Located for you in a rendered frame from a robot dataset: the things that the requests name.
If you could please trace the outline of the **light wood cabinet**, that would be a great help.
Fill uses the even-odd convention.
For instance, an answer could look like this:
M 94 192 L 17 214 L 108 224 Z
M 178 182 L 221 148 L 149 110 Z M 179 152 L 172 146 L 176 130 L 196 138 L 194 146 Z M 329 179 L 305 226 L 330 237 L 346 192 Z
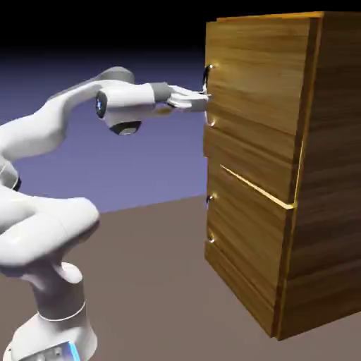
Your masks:
M 361 311 L 361 11 L 263 16 L 279 15 L 318 20 L 273 336 L 283 340 Z

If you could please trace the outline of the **short wooden cabinet door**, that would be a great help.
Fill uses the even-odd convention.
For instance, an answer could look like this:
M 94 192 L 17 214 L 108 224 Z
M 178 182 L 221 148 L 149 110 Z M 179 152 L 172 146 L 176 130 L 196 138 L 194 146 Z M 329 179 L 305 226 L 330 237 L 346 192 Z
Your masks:
M 214 161 L 207 164 L 213 194 L 214 243 L 205 257 L 266 334 L 276 334 L 284 251 L 294 207 L 267 197 Z

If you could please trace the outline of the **long curved metal handle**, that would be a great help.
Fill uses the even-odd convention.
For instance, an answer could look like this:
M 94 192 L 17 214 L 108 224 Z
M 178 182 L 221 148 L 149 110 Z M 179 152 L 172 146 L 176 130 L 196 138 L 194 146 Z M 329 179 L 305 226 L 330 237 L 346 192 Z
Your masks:
M 204 67 L 204 72 L 203 72 L 203 85 L 202 85 L 202 93 L 207 95 L 208 97 L 210 97 L 210 95 L 208 94 L 207 91 L 207 87 L 208 87 L 208 80 L 209 80 L 209 73 L 211 71 L 211 69 L 213 69 L 213 65 L 212 64 L 208 64 Z M 209 126 L 209 127 L 213 127 L 215 124 L 215 121 L 213 120 L 209 120 L 207 115 L 204 116 L 205 117 L 205 123 Z

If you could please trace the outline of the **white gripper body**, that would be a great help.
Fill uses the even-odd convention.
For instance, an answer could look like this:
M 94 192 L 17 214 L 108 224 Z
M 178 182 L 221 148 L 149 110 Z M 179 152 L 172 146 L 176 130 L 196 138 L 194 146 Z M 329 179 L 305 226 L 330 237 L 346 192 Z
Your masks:
M 168 105 L 180 111 L 204 112 L 211 99 L 210 94 L 188 90 L 183 87 L 170 85 L 171 96 L 168 98 Z

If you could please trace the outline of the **tall wooden cabinet door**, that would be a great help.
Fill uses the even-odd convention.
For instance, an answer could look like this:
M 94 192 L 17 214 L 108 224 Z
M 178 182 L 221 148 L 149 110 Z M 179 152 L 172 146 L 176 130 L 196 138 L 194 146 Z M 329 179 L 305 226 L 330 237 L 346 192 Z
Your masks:
M 295 198 L 317 30 L 311 16 L 207 24 L 204 154 L 286 204 Z

